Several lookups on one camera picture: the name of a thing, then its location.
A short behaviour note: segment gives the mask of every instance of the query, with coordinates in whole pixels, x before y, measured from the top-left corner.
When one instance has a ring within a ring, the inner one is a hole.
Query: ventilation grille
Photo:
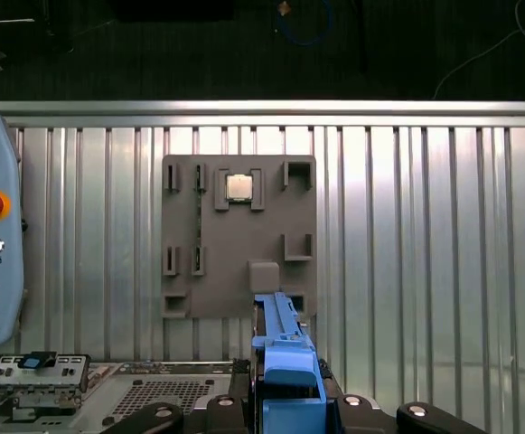
[[[177,405],[184,414],[189,414],[196,400],[210,392],[211,386],[203,382],[146,382],[133,385],[112,415],[124,418],[157,401]]]

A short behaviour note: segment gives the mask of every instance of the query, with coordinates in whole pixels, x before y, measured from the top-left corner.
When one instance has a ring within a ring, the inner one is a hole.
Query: gray block
[[[279,289],[316,313],[312,156],[167,156],[164,317],[250,317]]]
[[[248,261],[248,282],[252,294],[268,294],[280,288],[280,267],[275,262]]]

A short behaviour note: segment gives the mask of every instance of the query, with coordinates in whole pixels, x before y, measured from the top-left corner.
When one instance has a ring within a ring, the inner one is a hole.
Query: aluminum rail
[[[504,101],[0,101],[10,116],[349,115],[523,116],[525,102]]]
[[[11,127],[525,127],[525,116],[7,116]]]

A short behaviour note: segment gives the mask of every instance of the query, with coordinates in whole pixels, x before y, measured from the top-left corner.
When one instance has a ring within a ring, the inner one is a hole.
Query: corrugated metal wall
[[[163,320],[165,154],[314,154],[318,346],[384,410],[525,433],[525,127],[28,127],[25,286],[2,352],[248,357],[249,319]]]

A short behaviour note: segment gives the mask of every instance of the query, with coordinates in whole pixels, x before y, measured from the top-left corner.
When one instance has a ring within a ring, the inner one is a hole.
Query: gray bracket
[[[250,317],[279,289],[316,314],[312,156],[167,156],[163,179],[164,317]]]

